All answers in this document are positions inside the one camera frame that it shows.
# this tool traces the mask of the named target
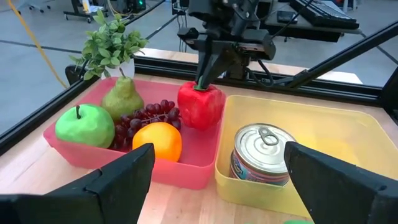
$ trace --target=green apple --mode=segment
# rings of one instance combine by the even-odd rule
[[[70,108],[55,123],[58,139],[108,148],[114,137],[111,115],[102,107],[90,104]]]

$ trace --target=gray concrete floor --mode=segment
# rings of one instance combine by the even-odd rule
[[[147,3],[151,6],[156,2],[147,0]],[[40,44],[81,50],[86,39],[85,31],[95,30],[98,26],[72,16],[66,21],[62,11],[72,9],[70,1],[56,0],[46,4],[52,9],[45,9],[43,14],[35,10],[30,11],[28,8],[21,10],[24,20]],[[369,35],[398,20],[397,9],[398,0],[364,0],[357,11],[348,14],[357,18],[364,34]],[[127,31],[137,29],[146,37],[171,18],[170,3],[163,3],[129,25]],[[201,28],[201,22],[188,17],[188,26]],[[6,1],[0,2],[0,30],[0,40],[33,44]],[[174,21],[155,35],[148,47],[178,51],[177,31],[178,23]],[[278,37],[275,39],[277,55],[273,62],[312,67],[361,39],[360,35],[346,34],[338,43],[302,39],[289,39],[285,43],[284,38]],[[382,44],[381,47],[398,58],[398,37]],[[64,69],[71,64],[69,54],[53,50],[46,50],[45,53],[57,73],[65,80]],[[336,70],[355,73],[364,84],[383,86],[396,67],[397,65],[378,49],[373,49]],[[0,43],[0,74],[0,134],[63,91],[35,48]]]

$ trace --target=pepper stem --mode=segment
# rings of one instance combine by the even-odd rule
[[[198,83],[197,83],[196,85],[193,86],[193,89],[194,89],[194,90],[198,90],[198,91],[205,91],[205,90],[207,90],[207,88],[203,88],[203,87],[201,86],[202,78],[203,78],[203,77],[199,77]]]
[[[77,117],[77,119],[81,118],[81,115],[79,114],[79,109],[80,109],[80,105],[77,105],[76,106],[76,117]]]
[[[125,78],[126,76],[124,75],[123,69],[121,67],[119,67],[119,71],[120,73],[122,73],[122,76]]]

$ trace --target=red grapes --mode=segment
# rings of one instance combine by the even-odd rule
[[[122,115],[121,124],[115,125],[116,134],[111,149],[128,151],[138,130],[155,122],[166,122],[180,130],[180,110],[173,101],[162,100],[160,104],[148,104],[132,114]]]

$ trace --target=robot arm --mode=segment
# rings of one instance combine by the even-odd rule
[[[249,29],[259,23],[259,0],[191,0],[188,15],[203,21],[204,32],[181,28],[178,36],[199,51],[196,82],[201,89],[231,66],[246,68],[252,58],[272,60],[276,48],[266,30]]]

